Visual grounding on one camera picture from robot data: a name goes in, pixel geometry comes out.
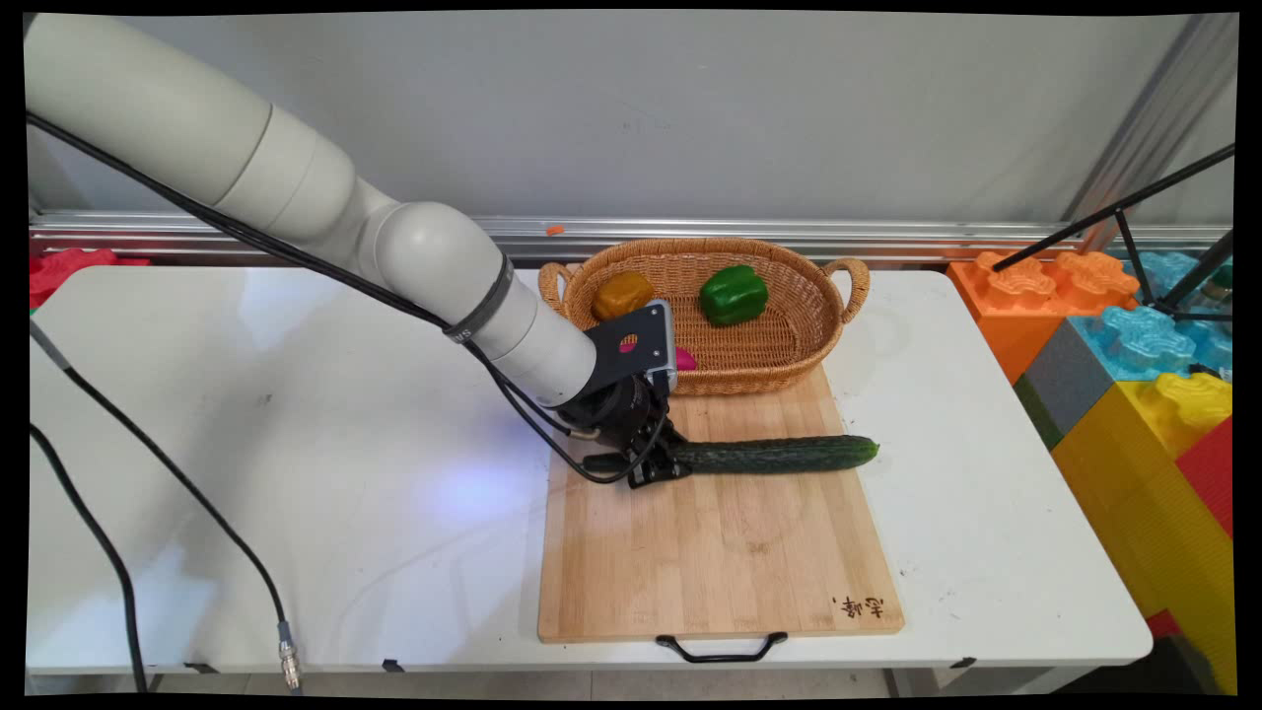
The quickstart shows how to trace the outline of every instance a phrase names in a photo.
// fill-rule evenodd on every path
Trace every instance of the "wooden cutting board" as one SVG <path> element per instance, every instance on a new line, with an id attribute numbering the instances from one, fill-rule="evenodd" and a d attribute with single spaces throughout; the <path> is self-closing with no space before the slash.
<path id="1" fill-rule="evenodd" d="M 780 392 L 673 397 L 670 419 L 694 441 L 844 434 L 820 368 Z M 597 451 L 570 445 L 574 458 Z M 631 491 L 583 480 L 553 457 L 545 643 L 878 634 L 902 623 L 854 470 L 694 474 Z"/>

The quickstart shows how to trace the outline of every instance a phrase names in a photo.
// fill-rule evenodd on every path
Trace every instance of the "white wall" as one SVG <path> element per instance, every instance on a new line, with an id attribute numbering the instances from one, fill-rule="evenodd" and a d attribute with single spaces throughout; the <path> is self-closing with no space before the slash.
<path id="1" fill-rule="evenodd" d="M 126 21 L 285 106 L 401 199 L 476 214 L 989 221 L 1059 218 L 1185 16 Z M 28 143 L 44 207 L 169 209 L 37 131 Z"/>
<path id="2" fill-rule="evenodd" d="M 1235 141 L 1235 84 L 1238 77 L 1205 110 L 1165 174 Z M 1232 223 L 1234 216 L 1235 158 L 1151 197 L 1135 209 L 1136 222 Z"/>

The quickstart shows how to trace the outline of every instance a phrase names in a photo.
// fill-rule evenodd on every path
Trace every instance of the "black cable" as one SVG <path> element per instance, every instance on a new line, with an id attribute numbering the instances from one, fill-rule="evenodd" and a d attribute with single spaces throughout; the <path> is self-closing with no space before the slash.
<path id="1" fill-rule="evenodd" d="M 268 235 L 244 222 L 240 222 L 227 214 L 217 212 L 216 209 L 207 207 L 201 202 L 197 202 L 196 199 L 180 193 L 179 190 L 150 178 L 149 175 L 144 174 L 136 168 L 133 168 L 124 160 L 111 155 L 110 153 L 106 153 L 105 150 L 78 137 L 77 135 L 68 132 L 61 129 L 59 126 L 37 116 L 35 113 L 32 113 L 30 111 L 27 111 L 27 121 L 49 132 L 50 135 L 68 143 L 69 145 L 77 148 L 78 150 L 86 153 L 87 155 L 91 155 L 92 158 L 96 158 L 97 160 L 110 165 L 111 168 L 140 182 L 149 189 L 153 189 L 159 195 L 168 199 L 177 207 L 193 214 L 194 217 L 204 221 L 206 223 L 223 231 L 225 233 L 245 243 L 249 243 L 250 246 L 254 246 L 255 248 L 259 248 L 265 253 L 278 256 L 295 265 L 304 266 L 316 272 L 329 276 L 333 280 L 337 280 L 338 282 L 348 285 L 381 303 L 385 303 L 386 305 L 403 310 L 404 313 L 420 318 L 422 320 L 425 320 L 430 324 L 438 325 L 439 328 L 445 329 L 449 327 L 449 323 L 447 323 L 434 313 L 422 308 L 420 305 L 413 303 L 411 300 L 408 300 L 406 298 L 399 295 L 398 293 L 382 288 L 360 275 L 347 271 L 346 269 L 329 264 L 328 261 L 319 259 L 318 256 L 314 256 L 307 251 L 303 251 L 302 248 L 298 248 L 297 246 L 286 241 L 281 241 L 271 235 Z M 562 434 L 569 436 L 570 435 L 569 428 L 565 428 L 564 425 L 554 421 L 543 411 L 543 409 L 539 405 L 536 405 L 530 397 L 526 397 L 517 388 L 517 386 L 512 383 L 512 381 L 510 381 L 504 373 L 500 372 L 498 368 L 495 367 L 493 363 L 491 363 L 491 361 L 486 357 L 486 353 L 482 352 L 482 349 L 477 344 L 475 344 L 472 340 L 467 340 L 464 346 L 473 354 L 473 358 L 476 358 L 482 364 L 482 367 L 487 370 L 492 380 L 495 380 L 496 387 L 509 401 L 512 409 L 516 410 L 517 415 L 520 415 L 521 419 L 528 425 L 530 425 L 533 430 L 535 430 L 535 433 L 540 436 L 540 439 L 543 439 L 544 443 L 546 443 L 548 446 L 551 448 L 551 450 L 557 453 L 558 457 L 562 458 L 562 460 L 564 460 L 572 469 L 574 469 L 575 473 L 578 473 L 584 479 L 601 484 L 615 483 L 627 477 L 632 470 L 635 470 L 635 467 L 644 460 L 645 455 L 642 454 L 641 457 L 636 458 L 636 460 L 632 462 L 632 464 L 627 467 L 626 470 L 615 477 L 592 475 L 586 469 L 583 469 L 583 467 L 579 463 L 577 463 L 573 458 L 570 458 L 569 454 L 565 453 L 564 448 L 553 441 L 553 439 L 548 436 L 548 434 L 544 433 L 543 429 L 540 429 L 529 415 L 526 415 L 526 412 L 521 409 L 521 405 L 519 404 L 517 399 L 525 402 L 539 417 L 541 417 L 553 429 L 560 431 Z M 510 396 L 510 392 L 515 393 L 517 399 Z M 645 449 L 645 451 L 649 451 L 652 448 L 652 444 L 656 443 L 658 435 L 660 434 L 661 425 L 664 422 L 665 417 L 663 417 L 663 422 L 659 422 L 659 426 L 655 429 L 655 434 L 650 439 L 650 444 Z"/>
<path id="2" fill-rule="evenodd" d="M 188 493 L 191 493 L 193 498 L 196 498 L 197 502 L 202 504 L 202 508 L 206 508 L 206 512 L 209 513 L 212 518 L 215 518 L 215 522 L 218 523 L 221 528 L 223 528 L 223 533 L 227 535 L 232 540 L 232 542 L 235 542 L 236 546 L 241 549 L 241 552 L 244 552 L 245 556 L 250 559 L 250 562 L 254 564 L 254 569 L 259 570 L 259 575 L 262 578 L 262 583 L 268 585 L 268 594 L 271 595 L 271 604 L 276 608 L 276 622 L 284 623 L 285 608 L 280 604 L 280 594 L 276 593 L 276 585 L 271 581 L 271 575 L 268 574 L 268 569 L 262 566 L 262 561 L 259 560 L 259 556 L 254 554 L 254 550 L 250 550 L 250 546 L 244 540 L 241 540 L 241 536 L 239 536 L 237 532 L 232 530 L 232 526 L 230 526 L 228 522 L 223 520 L 223 516 L 221 516 L 220 512 L 215 508 L 215 504 L 211 503 L 204 496 L 202 496 L 202 492 L 197 488 L 197 486 L 193 484 L 193 482 L 188 480 L 188 477 L 184 475 L 184 472 L 179 470 L 179 467 L 177 467 L 175 463 L 172 462 L 170 458 L 167 457 L 167 454 L 156 444 L 154 444 L 154 440 L 149 439 L 149 435 L 146 435 L 140 428 L 138 428 L 136 424 L 133 422 L 130 417 L 124 415 L 121 410 L 115 407 L 114 402 L 110 402 L 109 399 L 106 399 L 95 387 L 92 387 L 92 383 L 83 380 L 83 376 L 74 372 L 74 368 L 67 368 L 63 372 L 66 373 L 66 377 L 71 378 L 71 382 L 77 385 L 80 390 L 86 392 L 88 397 L 95 400 L 96 404 L 103 407 L 106 412 L 112 415 L 115 420 L 119 420 L 119 424 L 126 428 L 127 431 L 133 434 L 133 436 L 139 439 L 140 444 L 144 444 L 145 448 L 149 449 L 149 451 L 154 457 L 156 457 L 158 460 L 163 463 L 164 467 L 167 467 L 167 470 L 169 470 L 170 474 L 175 477 L 175 480 L 183 484 L 184 488 L 188 489 Z"/>
<path id="3" fill-rule="evenodd" d="M 127 622 L 127 652 L 131 655 L 131 677 L 136 682 L 136 692 L 149 692 L 149 684 L 145 682 L 145 665 L 144 660 L 140 657 L 140 633 L 136 631 L 136 595 L 131 589 L 131 576 L 127 575 L 127 567 L 122 564 L 122 557 L 119 557 L 119 551 L 114 549 L 114 544 L 101 530 L 101 526 L 92 517 L 92 513 L 83 504 L 83 499 L 80 498 L 78 491 L 74 489 L 74 484 L 71 483 L 69 474 L 66 473 L 66 467 L 62 465 L 62 460 L 57 457 L 57 450 L 53 449 L 52 443 L 44 436 L 44 433 L 39 431 L 39 428 L 30 424 L 30 439 L 35 440 L 35 444 L 44 450 L 44 457 L 48 458 L 48 465 L 53 468 L 53 473 L 57 475 L 57 482 L 62 484 L 62 491 L 66 492 L 66 497 L 71 499 L 71 506 L 78 512 L 80 518 L 82 518 L 83 525 L 87 530 L 92 531 L 92 537 L 105 551 L 105 556 L 110 559 L 110 565 L 114 566 L 114 574 L 119 576 L 119 585 L 122 586 L 122 610 Z"/>

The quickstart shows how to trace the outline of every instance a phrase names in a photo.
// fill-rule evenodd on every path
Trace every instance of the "black strap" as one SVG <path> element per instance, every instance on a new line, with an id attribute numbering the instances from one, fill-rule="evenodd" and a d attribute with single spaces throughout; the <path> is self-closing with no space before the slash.
<path id="1" fill-rule="evenodd" d="M 501 252 L 501 256 L 504 260 L 500 261 L 500 275 L 496 276 L 491 290 L 486 291 L 482 301 L 468 315 L 464 315 L 464 319 L 443 330 L 443 334 L 454 342 L 463 343 L 473 337 L 473 333 L 482 329 L 482 325 L 491 319 L 504 299 L 509 296 L 509 289 L 512 286 L 512 261 L 509 260 L 507 253 Z"/>

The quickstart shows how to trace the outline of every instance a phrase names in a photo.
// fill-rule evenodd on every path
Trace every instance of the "red foam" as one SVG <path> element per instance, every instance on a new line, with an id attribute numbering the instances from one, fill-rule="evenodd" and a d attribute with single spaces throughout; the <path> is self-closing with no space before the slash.
<path id="1" fill-rule="evenodd" d="M 120 259 L 109 248 L 67 248 L 42 259 L 30 259 L 30 306 L 39 308 L 71 274 L 98 265 L 148 266 L 149 259 Z"/>
<path id="2" fill-rule="evenodd" d="M 1179 458 L 1179 470 L 1227 537 L 1235 540 L 1232 523 L 1232 419 L 1228 417 Z"/>

